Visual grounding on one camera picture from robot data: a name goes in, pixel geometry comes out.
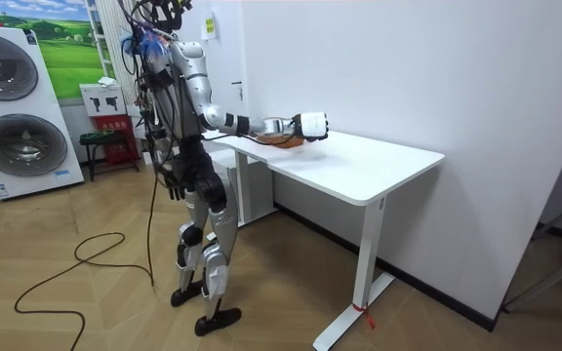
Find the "desk leg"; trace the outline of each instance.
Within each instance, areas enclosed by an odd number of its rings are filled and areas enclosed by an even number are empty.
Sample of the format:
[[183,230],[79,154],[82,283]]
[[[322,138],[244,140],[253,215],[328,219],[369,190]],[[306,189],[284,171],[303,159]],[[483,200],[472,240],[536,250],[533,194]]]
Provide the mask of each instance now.
[[[352,303],[361,308],[365,308],[374,302],[393,281],[390,275],[383,273],[374,283],[372,282],[384,210],[385,198],[382,197],[368,205],[364,214],[359,260],[357,262],[357,274],[355,276],[355,291],[352,298]],[[352,304],[348,306],[341,312],[338,318],[316,338],[313,342],[313,348],[318,351],[329,350],[362,314],[363,312],[357,311]]]
[[245,154],[237,151],[235,151],[235,171],[238,182],[240,221],[248,223],[253,219],[251,212],[251,189],[249,188],[249,160]]

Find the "red tag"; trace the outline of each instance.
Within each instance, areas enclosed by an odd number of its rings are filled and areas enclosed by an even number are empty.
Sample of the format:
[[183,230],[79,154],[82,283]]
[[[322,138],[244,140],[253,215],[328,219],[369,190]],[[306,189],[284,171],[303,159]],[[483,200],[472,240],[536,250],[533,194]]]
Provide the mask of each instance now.
[[370,312],[368,311],[368,307],[366,307],[366,308],[359,307],[354,303],[352,304],[352,307],[357,312],[366,312],[366,319],[368,320],[368,324],[370,325],[370,328],[372,330],[374,330],[377,327],[377,324],[375,323],[375,320],[372,318],[372,316],[370,315]]

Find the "floor cable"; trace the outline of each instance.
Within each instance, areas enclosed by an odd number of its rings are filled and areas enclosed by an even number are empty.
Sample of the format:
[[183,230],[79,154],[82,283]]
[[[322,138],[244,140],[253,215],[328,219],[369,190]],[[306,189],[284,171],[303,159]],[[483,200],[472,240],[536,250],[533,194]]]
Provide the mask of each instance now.
[[[102,233],[99,235],[95,235],[92,236],[88,239],[85,239],[84,241],[82,241],[81,243],[79,243],[79,245],[77,245],[77,247],[75,247],[75,251],[73,252],[73,254],[75,255],[75,259],[77,259],[77,263],[73,264],[72,266],[62,270],[60,273],[51,276],[50,278],[45,279],[44,281],[34,285],[33,287],[29,288],[28,290],[26,290],[24,293],[22,293],[19,298],[17,298],[17,301],[15,302],[15,311],[17,313],[21,313],[21,314],[72,314],[75,316],[78,316],[81,321],[82,321],[82,326],[79,329],[79,333],[77,333],[77,336],[75,337],[75,341],[73,341],[73,344],[70,347],[71,351],[75,350],[75,347],[77,346],[77,343],[79,342],[80,337],[82,336],[82,333],[84,332],[84,329],[86,328],[86,317],[84,317],[84,314],[79,312],[79,311],[74,311],[74,310],[23,310],[19,308],[19,304],[20,301],[29,293],[31,293],[32,291],[34,291],[35,289],[37,289],[38,287],[51,282],[52,280],[56,279],[57,277],[70,272],[71,270],[79,267],[80,265],[86,263],[92,266],[96,266],[96,267],[118,267],[118,268],[138,268],[143,270],[147,275],[148,278],[150,280],[151,286],[154,287],[155,286],[155,280],[153,277],[153,264],[151,262],[151,222],[153,221],[153,209],[155,207],[155,195],[157,193],[157,183],[158,183],[158,177],[157,174],[155,175],[155,183],[153,185],[153,196],[151,198],[151,205],[150,205],[150,209],[149,209],[149,215],[148,215],[148,224],[146,225],[146,257],[148,259],[148,269],[145,267],[142,267],[140,265],[137,264],[112,264],[112,263],[97,263],[97,262],[92,262],[91,259],[96,258],[102,254],[107,253],[108,251],[114,249],[115,247],[119,246],[121,243],[123,243],[126,239],[125,234],[121,233],[121,232],[108,232],[108,233]],[[90,257],[86,257],[86,258],[82,258],[79,256],[78,252],[79,250],[84,246],[84,244],[101,238],[101,237],[107,237],[107,236],[118,236],[120,237],[120,239],[110,245],[109,247],[99,251],[98,253],[95,253],[93,255],[91,255]]]

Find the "desk surface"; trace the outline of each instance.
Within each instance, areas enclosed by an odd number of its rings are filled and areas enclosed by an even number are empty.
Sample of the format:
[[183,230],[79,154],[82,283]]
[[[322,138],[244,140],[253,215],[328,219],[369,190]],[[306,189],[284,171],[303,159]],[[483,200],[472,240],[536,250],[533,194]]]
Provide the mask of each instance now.
[[[219,136],[222,134],[218,132],[205,134],[205,138]],[[259,145],[236,136],[213,142],[355,206],[367,206],[444,159],[437,152],[338,132],[290,149]]]

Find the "blue label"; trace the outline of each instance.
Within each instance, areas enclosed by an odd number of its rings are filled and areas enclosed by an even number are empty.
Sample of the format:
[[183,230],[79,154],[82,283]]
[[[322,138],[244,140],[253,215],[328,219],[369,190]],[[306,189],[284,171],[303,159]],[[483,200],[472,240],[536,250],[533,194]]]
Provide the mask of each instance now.
[[10,196],[10,194],[8,194],[8,189],[6,189],[5,184],[0,184],[0,198],[6,197],[6,196]]

